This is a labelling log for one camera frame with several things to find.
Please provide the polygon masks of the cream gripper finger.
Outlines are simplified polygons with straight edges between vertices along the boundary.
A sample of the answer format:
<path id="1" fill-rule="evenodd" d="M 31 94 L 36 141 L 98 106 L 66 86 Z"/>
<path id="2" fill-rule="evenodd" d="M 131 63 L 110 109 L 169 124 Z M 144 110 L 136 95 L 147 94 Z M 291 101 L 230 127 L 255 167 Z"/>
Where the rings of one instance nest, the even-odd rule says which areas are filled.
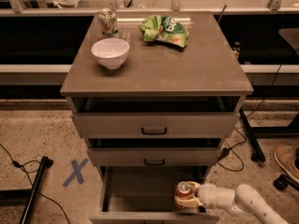
<path id="1" fill-rule="evenodd" d="M 176 196 L 175 203 L 180 208 L 197 208 L 203 205 L 196 197 L 193 197 L 191 199 L 183 199 L 182 197 Z"/>
<path id="2" fill-rule="evenodd" d="M 194 182 L 194 181 L 188 181 L 188 184 L 190 186 L 191 189 L 191 193 L 196 194 L 199 190 L 199 188 L 201 187 L 200 183 Z"/>

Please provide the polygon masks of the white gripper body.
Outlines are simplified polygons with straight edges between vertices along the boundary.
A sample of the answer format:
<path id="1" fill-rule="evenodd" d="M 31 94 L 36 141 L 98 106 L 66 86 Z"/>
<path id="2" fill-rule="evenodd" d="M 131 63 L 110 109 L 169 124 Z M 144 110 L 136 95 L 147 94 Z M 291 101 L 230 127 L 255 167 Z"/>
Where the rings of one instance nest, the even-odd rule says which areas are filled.
<path id="1" fill-rule="evenodd" d="M 201 185 L 197 196 L 207 209 L 230 210 L 235 205 L 235 191 L 214 184 Z"/>

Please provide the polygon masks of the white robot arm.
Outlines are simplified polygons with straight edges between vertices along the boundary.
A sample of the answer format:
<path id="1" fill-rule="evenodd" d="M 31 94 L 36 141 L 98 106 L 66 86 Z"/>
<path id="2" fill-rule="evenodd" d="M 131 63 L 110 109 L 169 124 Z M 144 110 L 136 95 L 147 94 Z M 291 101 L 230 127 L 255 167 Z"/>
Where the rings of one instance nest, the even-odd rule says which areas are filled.
<path id="1" fill-rule="evenodd" d="M 176 187 L 175 203 L 180 208 L 221 209 L 233 217 L 257 218 L 263 224 L 289 224 L 256 189 L 247 184 L 227 189 L 210 183 L 182 181 Z"/>

